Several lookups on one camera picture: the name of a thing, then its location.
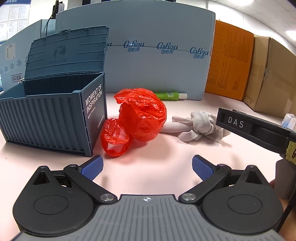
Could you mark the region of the wall notice poster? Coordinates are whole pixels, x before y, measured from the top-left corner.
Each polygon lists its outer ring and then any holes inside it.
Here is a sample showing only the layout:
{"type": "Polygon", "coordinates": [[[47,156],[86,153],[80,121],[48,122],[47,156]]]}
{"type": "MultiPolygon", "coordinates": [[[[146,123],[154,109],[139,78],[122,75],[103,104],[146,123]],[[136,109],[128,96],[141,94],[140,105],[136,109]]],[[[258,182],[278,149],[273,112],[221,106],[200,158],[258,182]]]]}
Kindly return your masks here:
{"type": "Polygon", "coordinates": [[[6,41],[28,26],[31,1],[9,0],[1,6],[0,41],[6,41]]]}

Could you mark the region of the large blue-grey Cobou carton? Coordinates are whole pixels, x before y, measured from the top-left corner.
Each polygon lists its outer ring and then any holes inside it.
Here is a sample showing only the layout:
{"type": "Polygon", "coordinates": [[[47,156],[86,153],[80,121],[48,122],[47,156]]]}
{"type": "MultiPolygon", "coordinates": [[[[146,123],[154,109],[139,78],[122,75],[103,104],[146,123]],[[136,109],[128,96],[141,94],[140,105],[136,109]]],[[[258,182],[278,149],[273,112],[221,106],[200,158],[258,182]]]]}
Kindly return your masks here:
{"type": "Polygon", "coordinates": [[[214,12],[169,1],[105,1],[58,13],[56,30],[109,27],[106,91],[204,95],[213,47],[214,12]]]}

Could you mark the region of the black power adapter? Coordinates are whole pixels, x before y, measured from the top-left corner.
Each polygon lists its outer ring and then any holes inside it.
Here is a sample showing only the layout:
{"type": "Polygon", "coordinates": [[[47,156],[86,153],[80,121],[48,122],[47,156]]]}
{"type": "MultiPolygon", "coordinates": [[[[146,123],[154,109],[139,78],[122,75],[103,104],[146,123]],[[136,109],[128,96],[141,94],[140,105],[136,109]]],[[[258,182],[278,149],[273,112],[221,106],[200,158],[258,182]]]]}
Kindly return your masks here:
{"type": "Polygon", "coordinates": [[[56,1],[55,5],[53,6],[53,15],[63,11],[65,8],[65,4],[63,3],[63,1],[56,1]]]}

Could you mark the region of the grey cloth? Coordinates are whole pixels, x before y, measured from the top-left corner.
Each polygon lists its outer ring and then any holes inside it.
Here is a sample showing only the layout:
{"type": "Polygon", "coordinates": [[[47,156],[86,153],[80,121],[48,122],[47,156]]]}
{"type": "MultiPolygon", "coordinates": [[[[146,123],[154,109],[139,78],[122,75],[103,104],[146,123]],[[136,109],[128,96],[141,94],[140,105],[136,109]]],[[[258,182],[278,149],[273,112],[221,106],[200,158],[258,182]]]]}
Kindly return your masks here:
{"type": "Polygon", "coordinates": [[[182,142],[198,141],[203,136],[219,142],[230,132],[217,126],[216,120],[216,116],[206,111],[193,111],[189,118],[175,115],[164,123],[160,133],[177,134],[182,142]]]}

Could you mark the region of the red plastic bag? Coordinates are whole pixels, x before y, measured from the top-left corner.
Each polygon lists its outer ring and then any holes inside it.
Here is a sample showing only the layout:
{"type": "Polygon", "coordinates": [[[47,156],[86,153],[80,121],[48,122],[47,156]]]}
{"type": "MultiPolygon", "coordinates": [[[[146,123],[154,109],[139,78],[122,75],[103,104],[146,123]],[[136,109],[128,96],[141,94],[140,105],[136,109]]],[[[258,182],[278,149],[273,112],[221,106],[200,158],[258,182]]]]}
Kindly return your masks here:
{"type": "Polygon", "coordinates": [[[103,150],[112,158],[123,155],[133,140],[155,139],[167,119],[165,104],[148,89],[123,89],[114,99],[120,105],[119,116],[104,122],[100,136],[103,150]]]}

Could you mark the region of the green tube white cap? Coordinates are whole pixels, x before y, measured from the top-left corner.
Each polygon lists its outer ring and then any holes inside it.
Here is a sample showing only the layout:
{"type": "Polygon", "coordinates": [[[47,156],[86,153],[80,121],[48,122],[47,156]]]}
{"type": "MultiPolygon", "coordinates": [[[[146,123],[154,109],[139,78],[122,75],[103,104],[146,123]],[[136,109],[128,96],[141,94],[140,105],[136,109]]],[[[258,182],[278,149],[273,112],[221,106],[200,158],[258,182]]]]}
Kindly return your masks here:
{"type": "Polygon", "coordinates": [[[186,93],[179,93],[179,92],[161,92],[161,93],[155,93],[155,95],[160,100],[182,100],[187,99],[186,93]]]}

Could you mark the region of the clear box blue items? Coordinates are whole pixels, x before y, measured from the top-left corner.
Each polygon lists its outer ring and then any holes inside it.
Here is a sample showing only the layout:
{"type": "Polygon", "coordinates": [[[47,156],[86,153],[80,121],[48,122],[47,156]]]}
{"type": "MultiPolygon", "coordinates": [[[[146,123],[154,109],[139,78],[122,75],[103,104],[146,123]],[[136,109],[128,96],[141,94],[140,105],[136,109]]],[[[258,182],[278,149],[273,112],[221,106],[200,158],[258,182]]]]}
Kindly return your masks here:
{"type": "Polygon", "coordinates": [[[296,116],[292,113],[287,113],[281,122],[281,126],[296,131],[296,116]]]}

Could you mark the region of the blue container storage box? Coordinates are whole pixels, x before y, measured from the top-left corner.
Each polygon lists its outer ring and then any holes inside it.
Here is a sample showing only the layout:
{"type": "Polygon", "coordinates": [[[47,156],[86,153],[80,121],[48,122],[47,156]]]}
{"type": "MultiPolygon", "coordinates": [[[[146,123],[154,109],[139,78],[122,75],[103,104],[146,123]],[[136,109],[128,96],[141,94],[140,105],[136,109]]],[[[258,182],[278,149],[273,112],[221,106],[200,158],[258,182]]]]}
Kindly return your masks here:
{"type": "Polygon", "coordinates": [[[8,143],[90,157],[107,119],[109,28],[66,29],[31,44],[24,80],[1,94],[8,143]]]}

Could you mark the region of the brown cardboard box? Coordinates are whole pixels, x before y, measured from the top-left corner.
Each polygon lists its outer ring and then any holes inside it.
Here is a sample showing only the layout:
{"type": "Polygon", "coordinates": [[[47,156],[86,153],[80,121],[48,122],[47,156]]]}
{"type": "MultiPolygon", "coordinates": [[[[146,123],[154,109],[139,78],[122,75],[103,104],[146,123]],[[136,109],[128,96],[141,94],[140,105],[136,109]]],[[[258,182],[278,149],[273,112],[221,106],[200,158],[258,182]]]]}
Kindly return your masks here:
{"type": "Polygon", "coordinates": [[[258,113],[295,114],[295,54],[273,38],[255,36],[243,101],[258,113]]]}

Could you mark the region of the orange cardboard box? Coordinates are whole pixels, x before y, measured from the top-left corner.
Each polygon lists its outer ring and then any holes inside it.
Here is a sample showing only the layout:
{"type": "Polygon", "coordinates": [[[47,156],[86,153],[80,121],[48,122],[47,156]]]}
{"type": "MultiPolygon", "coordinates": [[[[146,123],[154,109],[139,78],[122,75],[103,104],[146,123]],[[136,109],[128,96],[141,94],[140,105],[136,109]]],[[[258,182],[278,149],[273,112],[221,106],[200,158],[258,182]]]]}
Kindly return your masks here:
{"type": "Polygon", "coordinates": [[[216,21],[205,91],[241,101],[249,76],[254,34],[216,21]]]}

